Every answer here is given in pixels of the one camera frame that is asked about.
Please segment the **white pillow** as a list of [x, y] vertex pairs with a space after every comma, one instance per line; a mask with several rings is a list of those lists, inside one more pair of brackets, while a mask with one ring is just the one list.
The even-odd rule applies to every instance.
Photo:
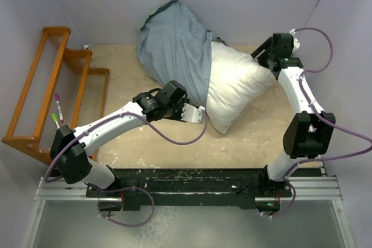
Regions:
[[212, 64], [206, 112], [214, 128], [225, 134], [255, 98], [271, 83], [273, 74], [250, 55], [212, 42]]

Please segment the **patchwork green beige pillowcase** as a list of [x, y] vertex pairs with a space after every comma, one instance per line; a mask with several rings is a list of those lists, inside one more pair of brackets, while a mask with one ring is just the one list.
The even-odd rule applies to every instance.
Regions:
[[206, 106], [212, 67], [212, 42], [223, 40], [198, 21], [179, 0], [152, 12], [140, 27], [137, 57], [160, 85], [171, 80], [187, 90], [191, 102]]

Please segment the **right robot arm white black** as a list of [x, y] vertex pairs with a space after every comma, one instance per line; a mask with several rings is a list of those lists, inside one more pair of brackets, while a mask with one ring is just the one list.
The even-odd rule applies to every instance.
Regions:
[[272, 196], [279, 190], [279, 183], [285, 181], [302, 161], [316, 161], [329, 147], [334, 128], [318, 116], [335, 124], [335, 116], [326, 113], [309, 88], [303, 73], [303, 64], [293, 53], [300, 43], [296, 30], [288, 33], [274, 33], [265, 40], [251, 56], [269, 69], [284, 89], [294, 117], [282, 139], [283, 151], [275, 161], [266, 167], [267, 177], [258, 183], [259, 192]]

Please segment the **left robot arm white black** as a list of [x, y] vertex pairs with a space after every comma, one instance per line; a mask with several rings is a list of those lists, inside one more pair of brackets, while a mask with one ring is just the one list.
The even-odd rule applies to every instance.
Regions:
[[203, 108], [191, 104], [186, 89], [177, 81], [169, 81], [163, 88], [141, 92], [115, 112], [71, 129], [64, 125], [57, 129], [52, 142], [49, 166], [44, 180], [52, 182], [56, 168], [69, 184], [84, 182], [95, 185], [107, 197], [120, 189], [119, 178], [113, 168], [90, 159], [96, 150], [111, 140], [143, 125], [167, 119], [187, 123], [202, 123]]

